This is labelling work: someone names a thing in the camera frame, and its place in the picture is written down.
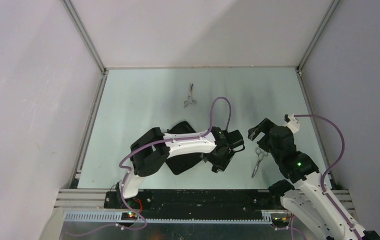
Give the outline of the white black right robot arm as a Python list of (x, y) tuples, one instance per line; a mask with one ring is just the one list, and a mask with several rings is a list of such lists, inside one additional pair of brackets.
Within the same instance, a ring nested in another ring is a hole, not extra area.
[(376, 231), (366, 230), (342, 205), (310, 156), (297, 150), (297, 117), (285, 115), (284, 120), (284, 125), (277, 125), (265, 118), (248, 130), (251, 141), (264, 134), (257, 145), (272, 156), (285, 178), (269, 187), (269, 204), (290, 211), (320, 240), (380, 239)]

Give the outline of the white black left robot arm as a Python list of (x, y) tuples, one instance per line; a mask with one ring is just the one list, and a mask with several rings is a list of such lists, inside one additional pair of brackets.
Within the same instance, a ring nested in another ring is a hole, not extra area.
[(218, 173), (225, 171), (234, 155), (244, 149), (238, 130), (228, 132), (214, 126), (201, 132), (170, 133), (154, 127), (131, 145), (131, 152), (124, 158), (131, 165), (125, 166), (123, 160), (119, 163), (126, 173), (118, 182), (116, 201), (123, 208), (132, 207), (142, 182), (163, 164), (172, 164), (171, 171), (179, 175), (204, 161)]

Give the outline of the black zippered tool case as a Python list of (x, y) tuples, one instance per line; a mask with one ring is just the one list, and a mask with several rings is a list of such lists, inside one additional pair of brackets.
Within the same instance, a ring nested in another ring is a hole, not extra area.
[[(195, 133), (194, 128), (186, 121), (181, 121), (177, 123), (170, 129), (166, 131), (169, 134), (190, 134)], [(168, 168), (174, 175), (179, 175), (202, 161), (202, 153), (188, 153), (183, 155), (172, 156), (166, 160)]]

